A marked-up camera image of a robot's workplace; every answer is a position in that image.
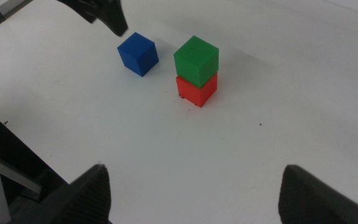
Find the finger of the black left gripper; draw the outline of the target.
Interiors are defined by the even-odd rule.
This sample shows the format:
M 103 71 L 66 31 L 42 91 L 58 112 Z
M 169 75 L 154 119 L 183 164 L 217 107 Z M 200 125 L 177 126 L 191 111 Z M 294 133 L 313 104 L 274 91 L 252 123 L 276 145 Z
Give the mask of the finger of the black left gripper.
M 95 0 L 57 0 L 64 5 L 68 6 L 84 18 L 89 23 L 93 23 L 96 20 L 94 15 L 100 7 L 100 3 Z
M 128 30 L 120 0 L 102 0 L 96 17 L 118 37 Z

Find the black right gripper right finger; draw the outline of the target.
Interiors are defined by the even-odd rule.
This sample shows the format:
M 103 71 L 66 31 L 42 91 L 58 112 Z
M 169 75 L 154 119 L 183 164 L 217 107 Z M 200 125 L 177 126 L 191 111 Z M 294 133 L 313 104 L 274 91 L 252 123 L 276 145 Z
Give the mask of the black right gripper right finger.
M 358 203 L 298 165 L 287 165 L 280 187 L 282 223 L 358 224 Z

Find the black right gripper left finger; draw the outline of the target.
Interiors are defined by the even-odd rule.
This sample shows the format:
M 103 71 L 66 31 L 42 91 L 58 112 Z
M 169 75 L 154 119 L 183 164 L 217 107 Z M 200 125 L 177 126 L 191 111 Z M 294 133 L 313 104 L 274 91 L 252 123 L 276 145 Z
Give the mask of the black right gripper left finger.
M 110 209 L 109 173 L 105 165 L 96 164 L 11 223 L 107 224 Z

